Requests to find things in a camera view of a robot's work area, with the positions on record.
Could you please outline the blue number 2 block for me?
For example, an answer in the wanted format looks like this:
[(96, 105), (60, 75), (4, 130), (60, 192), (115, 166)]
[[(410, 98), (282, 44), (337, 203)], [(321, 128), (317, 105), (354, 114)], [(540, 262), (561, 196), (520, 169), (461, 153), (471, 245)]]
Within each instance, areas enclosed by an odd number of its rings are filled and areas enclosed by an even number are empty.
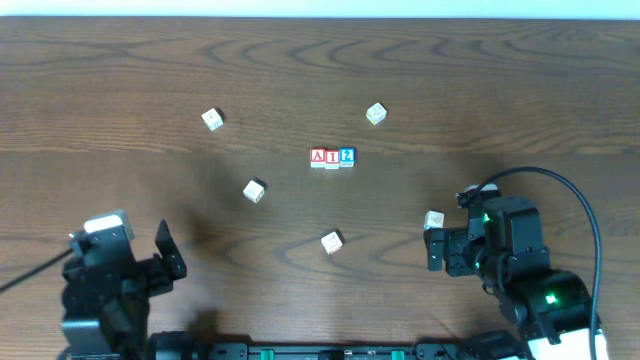
[(352, 168), (355, 165), (356, 152), (354, 148), (341, 148), (339, 155), (339, 166), (341, 168)]

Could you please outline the red letter I block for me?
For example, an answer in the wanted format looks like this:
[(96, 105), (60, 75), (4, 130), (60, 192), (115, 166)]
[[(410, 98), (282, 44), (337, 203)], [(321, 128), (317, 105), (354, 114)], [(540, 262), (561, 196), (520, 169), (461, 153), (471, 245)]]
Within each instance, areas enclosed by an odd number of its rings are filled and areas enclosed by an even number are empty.
[(326, 149), (325, 150), (325, 169), (339, 169), (340, 168), (340, 150), (339, 149)]

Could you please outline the red letter A block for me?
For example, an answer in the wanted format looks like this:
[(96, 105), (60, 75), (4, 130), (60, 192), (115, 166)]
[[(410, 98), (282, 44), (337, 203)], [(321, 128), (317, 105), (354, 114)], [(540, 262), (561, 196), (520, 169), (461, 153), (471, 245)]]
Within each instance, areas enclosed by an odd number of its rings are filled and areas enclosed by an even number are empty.
[(310, 149), (310, 167), (324, 168), (326, 166), (326, 149), (311, 148)]

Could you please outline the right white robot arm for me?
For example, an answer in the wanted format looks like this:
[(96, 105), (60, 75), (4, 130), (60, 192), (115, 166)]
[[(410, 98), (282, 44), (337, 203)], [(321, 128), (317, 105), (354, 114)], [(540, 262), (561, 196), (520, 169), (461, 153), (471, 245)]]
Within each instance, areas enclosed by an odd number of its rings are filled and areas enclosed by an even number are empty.
[(552, 267), (530, 199), (489, 191), (460, 193), (458, 202), (467, 211), (465, 227), (425, 227), (429, 270), (478, 277), (526, 342), (560, 345), (563, 335), (589, 329), (592, 297), (578, 275)]

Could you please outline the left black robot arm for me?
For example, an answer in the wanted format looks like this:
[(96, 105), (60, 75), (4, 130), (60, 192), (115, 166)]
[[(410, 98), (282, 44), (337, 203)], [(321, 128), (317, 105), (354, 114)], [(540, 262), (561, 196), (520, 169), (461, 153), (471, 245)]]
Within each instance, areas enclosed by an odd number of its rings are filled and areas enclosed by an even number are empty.
[(159, 223), (158, 251), (145, 260), (132, 252), (127, 223), (82, 230), (64, 264), (61, 323), (75, 359), (142, 359), (148, 349), (150, 299), (169, 293), (187, 266), (167, 223)]

